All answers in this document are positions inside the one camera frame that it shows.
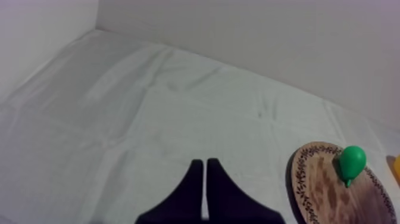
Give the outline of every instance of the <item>green ball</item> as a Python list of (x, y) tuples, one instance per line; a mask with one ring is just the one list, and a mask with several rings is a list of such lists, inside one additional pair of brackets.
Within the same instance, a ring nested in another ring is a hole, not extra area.
[(339, 157), (340, 170), (346, 186), (350, 186), (354, 180), (365, 168), (367, 156), (362, 148), (352, 145), (343, 150)]

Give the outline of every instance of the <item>yellow object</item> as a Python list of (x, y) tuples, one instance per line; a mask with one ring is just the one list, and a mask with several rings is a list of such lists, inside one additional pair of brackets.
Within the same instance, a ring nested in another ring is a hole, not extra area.
[(395, 164), (393, 166), (395, 167), (397, 178), (400, 180), (400, 155), (397, 156)]

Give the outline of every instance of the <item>wooden plate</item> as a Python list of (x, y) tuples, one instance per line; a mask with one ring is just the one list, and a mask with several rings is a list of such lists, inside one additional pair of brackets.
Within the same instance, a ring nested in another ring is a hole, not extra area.
[(341, 152), (337, 145), (311, 142), (294, 155), (292, 188), (307, 224), (397, 224), (388, 194), (368, 167), (345, 187), (335, 170)]

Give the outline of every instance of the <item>table surface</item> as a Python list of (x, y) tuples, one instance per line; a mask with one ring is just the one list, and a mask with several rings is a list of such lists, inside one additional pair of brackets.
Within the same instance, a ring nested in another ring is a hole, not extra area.
[[(249, 71), (94, 31), (0, 104), (0, 222), (133, 223), (217, 157), (296, 223), (285, 172), (311, 141), (359, 145), (400, 217), (400, 132)], [(207, 205), (203, 204), (203, 214)]]

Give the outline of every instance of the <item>white cloth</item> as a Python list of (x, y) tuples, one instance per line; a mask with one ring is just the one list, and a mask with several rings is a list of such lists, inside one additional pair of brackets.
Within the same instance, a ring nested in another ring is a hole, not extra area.
[(0, 105), (0, 223), (132, 224), (191, 159), (210, 157), (296, 223), (285, 170), (310, 141), (363, 147), (400, 217), (386, 163), (400, 132), (249, 71), (94, 31)]

